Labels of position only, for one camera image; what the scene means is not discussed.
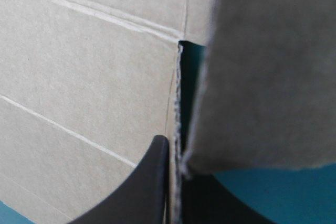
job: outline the cardboard panel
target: cardboard panel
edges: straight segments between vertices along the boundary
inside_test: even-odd
[[[51,218],[48,223],[59,223],[65,216],[75,218],[103,200],[133,170],[114,156],[3,99],[0,128],[0,173],[2,180],[7,180],[4,185],[12,182],[12,187],[1,184],[2,195],[9,188],[12,198],[5,196],[5,202],[37,223],[45,223],[45,214]],[[17,187],[21,190],[13,193]],[[28,199],[38,205],[42,201],[45,206],[23,206]]]

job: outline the brown cardboard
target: brown cardboard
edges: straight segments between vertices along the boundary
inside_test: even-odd
[[[174,215],[178,41],[206,44],[210,5],[0,0],[0,200],[35,223],[64,223],[165,134]]]

